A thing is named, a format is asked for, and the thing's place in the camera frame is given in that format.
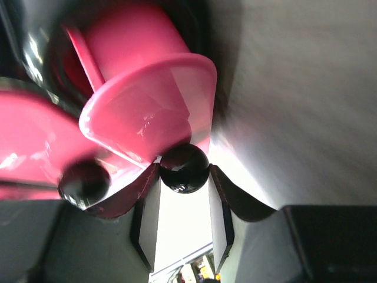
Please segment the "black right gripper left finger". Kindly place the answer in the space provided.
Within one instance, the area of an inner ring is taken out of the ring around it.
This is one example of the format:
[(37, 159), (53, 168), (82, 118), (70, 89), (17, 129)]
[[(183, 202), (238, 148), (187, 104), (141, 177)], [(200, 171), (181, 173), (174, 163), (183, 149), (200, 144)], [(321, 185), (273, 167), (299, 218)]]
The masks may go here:
[(52, 187), (1, 182), (2, 282), (147, 282), (154, 270), (159, 165), (81, 210)]

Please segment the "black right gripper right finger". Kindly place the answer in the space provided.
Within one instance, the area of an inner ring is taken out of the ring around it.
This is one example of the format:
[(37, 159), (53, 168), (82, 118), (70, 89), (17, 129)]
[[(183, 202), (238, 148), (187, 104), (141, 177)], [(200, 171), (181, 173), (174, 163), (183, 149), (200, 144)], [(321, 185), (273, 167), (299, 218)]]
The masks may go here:
[(222, 282), (375, 282), (376, 207), (273, 209), (209, 167), (213, 255)]

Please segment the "pink drawer tray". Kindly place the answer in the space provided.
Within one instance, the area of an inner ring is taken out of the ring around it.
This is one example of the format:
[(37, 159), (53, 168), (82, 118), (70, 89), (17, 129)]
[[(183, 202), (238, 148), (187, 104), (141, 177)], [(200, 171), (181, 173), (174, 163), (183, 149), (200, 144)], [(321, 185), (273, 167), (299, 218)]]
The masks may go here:
[(1, 91), (1, 200), (59, 199), (64, 169), (94, 159), (110, 174), (110, 193), (143, 171), (88, 140), (75, 118), (31, 91)]

